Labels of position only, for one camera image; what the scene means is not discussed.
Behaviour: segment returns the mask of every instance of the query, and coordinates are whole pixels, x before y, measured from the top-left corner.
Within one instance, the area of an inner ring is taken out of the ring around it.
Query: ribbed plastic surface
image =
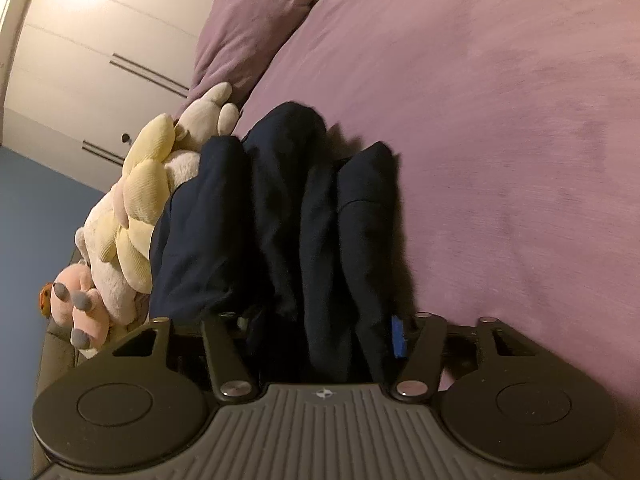
[[[40,480],[108,478],[52,466]],[[375,385],[270,386],[219,410],[187,451],[118,480],[610,480],[587,464],[553,474],[514,472],[449,440],[425,406]]]

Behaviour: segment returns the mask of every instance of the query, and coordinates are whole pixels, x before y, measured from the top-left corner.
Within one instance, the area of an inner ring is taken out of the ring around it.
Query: circular pad
[[[196,384],[151,358],[101,357],[70,371],[33,405],[33,430],[53,460],[119,473],[151,466],[197,436],[208,411]]]
[[[613,402],[576,368],[554,363],[507,357],[481,366],[444,393],[444,424],[460,444],[503,466],[553,470],[590,459],[613,434]]]
[[[78,400],[78,412],[96,426],[124,426],[142,418],[151,409],[152,397],[135,384],[103,384]]]
[[[571,410],[571,399],[567,394],[548,384],[507,386],[496,400],[503,415],[529,426],[557,422]]]

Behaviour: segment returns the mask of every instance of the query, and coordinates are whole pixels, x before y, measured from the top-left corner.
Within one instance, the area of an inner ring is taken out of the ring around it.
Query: plush ear
[[[82,259],[85,264],[90,266],[91,260],[89,259],[89,253],[86,250],[86,242],[84,241],[84,227],[79,227],[76,231],[76,247],[78,248],[78,251],[80,251],[80,254],[82,254]]]
[[[211,101],[221,107],[231,97],[232,89],[231,83],[218,83],[207,90],[206,94],[202,96],[202,99]]]
[[[240,118],[240,112],[238,107],[233,103],[227,103],[220,110],[220,116],[218,117],[218,133],[221,136],[231,135],[238,119]]]

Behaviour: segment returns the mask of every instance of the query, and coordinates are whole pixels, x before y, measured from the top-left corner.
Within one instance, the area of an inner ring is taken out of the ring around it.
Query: white wardrobe
[[[32,0],[2,144],[107,191],[142,126],[185,97],[213,0]]]

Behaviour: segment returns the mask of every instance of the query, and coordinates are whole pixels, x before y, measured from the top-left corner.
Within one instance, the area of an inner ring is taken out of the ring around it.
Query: logo
[[[322,390],[316,391],[316,396],[320,397],[322,400],[327,400],[329,397],[334,396],[334,392],[327,388],[323,388]]]

